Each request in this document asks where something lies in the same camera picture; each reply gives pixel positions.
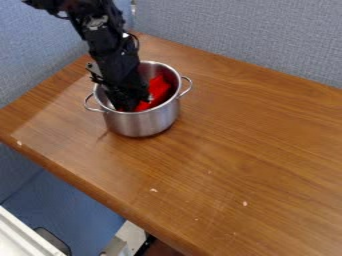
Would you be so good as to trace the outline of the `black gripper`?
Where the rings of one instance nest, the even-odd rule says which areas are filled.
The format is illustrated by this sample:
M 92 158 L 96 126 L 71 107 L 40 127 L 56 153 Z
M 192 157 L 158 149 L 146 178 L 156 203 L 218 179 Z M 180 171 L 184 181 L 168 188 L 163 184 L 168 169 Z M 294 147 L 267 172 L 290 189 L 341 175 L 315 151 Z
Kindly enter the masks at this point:
M 143 81 L 138 67 L 140 64 L 139 44 L 134 38 L 124 38 L 118 44 L 107 39 L 87 41 L 106 87 L 107 98 L 119 111 L 143 111 L 150 107 L 148 86 Z

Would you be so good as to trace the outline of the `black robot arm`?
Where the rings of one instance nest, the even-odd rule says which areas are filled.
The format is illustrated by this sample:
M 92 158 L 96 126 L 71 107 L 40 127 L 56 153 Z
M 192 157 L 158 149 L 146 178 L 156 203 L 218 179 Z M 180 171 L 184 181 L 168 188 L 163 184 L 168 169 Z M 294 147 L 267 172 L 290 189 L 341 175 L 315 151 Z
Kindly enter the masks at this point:
M 21 0 L 35 9 L 68 20 L 87 42 L 94 63 L 91 79 L 104 89 L 119 111 L 134 111 L 150 100 L 148 85 L 139 75 L 139 40 L 126 31 L 123 12 L 112 0 Z

